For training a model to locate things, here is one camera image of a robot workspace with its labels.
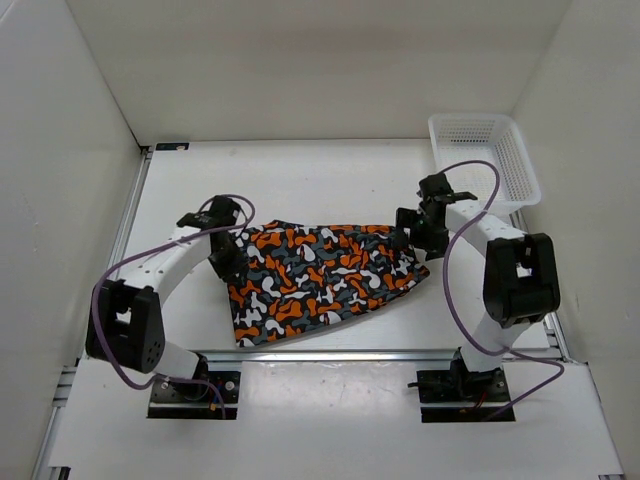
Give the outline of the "white plastic basket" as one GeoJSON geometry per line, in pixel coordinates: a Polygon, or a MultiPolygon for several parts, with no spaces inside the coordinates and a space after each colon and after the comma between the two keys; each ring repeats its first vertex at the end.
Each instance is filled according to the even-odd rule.
{"type": "Polygon", "coordinates": [[[449,166],[449,183],[484,203],[489,212],[508,216],[541,201],[542,195],[520,130],[502,114],[434,114],[428,120],[437,170],[449,166]]]}

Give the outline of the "orange camouflage shorts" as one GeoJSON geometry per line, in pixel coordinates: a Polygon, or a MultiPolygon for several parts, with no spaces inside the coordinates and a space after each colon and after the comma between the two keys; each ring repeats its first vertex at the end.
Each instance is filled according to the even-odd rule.
{"type": "Polygon", "coordinates": [[[387,306],[427,279],[391,225],[301,225],[281,220],[236,240],[241,268],[225,281],[235,342],[262,346],[387,306]]]}

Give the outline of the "aluminium right rail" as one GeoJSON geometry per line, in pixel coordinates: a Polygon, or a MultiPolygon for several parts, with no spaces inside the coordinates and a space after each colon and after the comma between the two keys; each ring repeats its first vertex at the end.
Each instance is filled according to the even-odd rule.
{"type": "MultiPolygon", "coordinates": [[[[510,219],[514,226],[524,230],[525,232],[529,232],[529,226],[522,209],[512,213],[510,215],[510,219]]],[[[552,355],[565,363],[573,363],[574,360],[569,354],[558,315],[555,312],[546,315],[542,320],[542,325],[549,344],[549,349],[552,350],[552,355]]]]}

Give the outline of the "blue label sticker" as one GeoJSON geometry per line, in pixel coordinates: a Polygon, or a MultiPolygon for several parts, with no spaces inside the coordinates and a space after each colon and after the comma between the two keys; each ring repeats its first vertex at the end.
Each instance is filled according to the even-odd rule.
{"type": "Polygon", "coordinates": [[[156,151],[185,151],[190,146],[189,142],[173,142],[173,143],[157,143],[155,146],[156,151]]]}

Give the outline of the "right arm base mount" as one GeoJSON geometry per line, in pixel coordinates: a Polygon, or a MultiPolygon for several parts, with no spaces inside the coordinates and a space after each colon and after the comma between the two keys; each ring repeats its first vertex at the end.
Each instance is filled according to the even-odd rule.
{"type": "Polygon", "coordinates": [[[447,369],[418,370],[407,384],[418,392],[426,424],[507,423],[516,420],[502,367],[470,372],[459,352],[447,369]]]}

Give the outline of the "aluminium left rail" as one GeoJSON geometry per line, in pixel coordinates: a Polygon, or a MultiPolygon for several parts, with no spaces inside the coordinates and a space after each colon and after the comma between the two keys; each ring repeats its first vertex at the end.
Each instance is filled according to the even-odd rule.
{"type": "MultiPolygon", "coordinates": [[[[136,171],[136,177],[126,203],[126,208],[118,225],[115,242],[107,262],[107,267],[113,266],[125,256],[126,247],[131,235],[132,225],[154,149],[154,146],[144,146],[141,149],[141,163],[136,171]]],[[[54,395],[52,419],[50,421],[51,425],[49,426],[43,445],[44,466],[39,467],[38,473],[36,474],[37,479],[67,479],[69,477],[71,468],[69,466],[53,465],[51,463],[51,458],[59,430],[62,426],[65,407],[71,394],[76,371],[81,361],[87,358],[85,343],[86,335],[83,335],[78,358],[75,360],[73,366],[65,366],[63,368],[59,378],[54,395]]]]}

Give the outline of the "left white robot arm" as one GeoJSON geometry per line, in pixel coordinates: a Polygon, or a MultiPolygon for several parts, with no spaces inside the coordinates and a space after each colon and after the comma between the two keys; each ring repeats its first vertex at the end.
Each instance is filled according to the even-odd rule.
{"type": "Polygon", "coordinates": [[[205,357],[166,340],[162,307],[205,261],[222,280],[237,273],[246,256],[232,232],[246,228],[254,215],[245,197],[216,195],[178,220],[166,243],[107,270],[92,291],[87,355],[110,363],[135,390],[160,381],[188,400],[213,391],[205,357]]]}

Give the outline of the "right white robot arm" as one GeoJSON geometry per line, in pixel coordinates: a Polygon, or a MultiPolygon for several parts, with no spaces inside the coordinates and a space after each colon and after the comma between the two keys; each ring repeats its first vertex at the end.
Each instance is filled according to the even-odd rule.
{"type": "Polygon", "coordinates": [[[456,192],[443,173],[419,182],[419,207],[399,208],[396,227],[402,241],[441,259],[445,300],[465,342],[451,362],[449,387],[460,399],[480,393],[515,341],[533,324],[557,310],[559,282],[554,246],[544,234],[527,234],[490,213],[470,192],[456,192]],[[484,314],[473,332],[453,304],[449,262],[454,244],[465,240],[484,258],[484,314]]]}

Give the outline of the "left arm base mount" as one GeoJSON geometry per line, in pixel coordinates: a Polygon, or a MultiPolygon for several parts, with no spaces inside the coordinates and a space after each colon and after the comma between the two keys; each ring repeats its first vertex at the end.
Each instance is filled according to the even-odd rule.
{"type": "Polygon", "coordinates": [[[151,389],[147,417],[163,420],[236,420],[241,387],[239,368],[210,368],[206,379],[214,389],[201,384],[157,380],[151,389]]]}

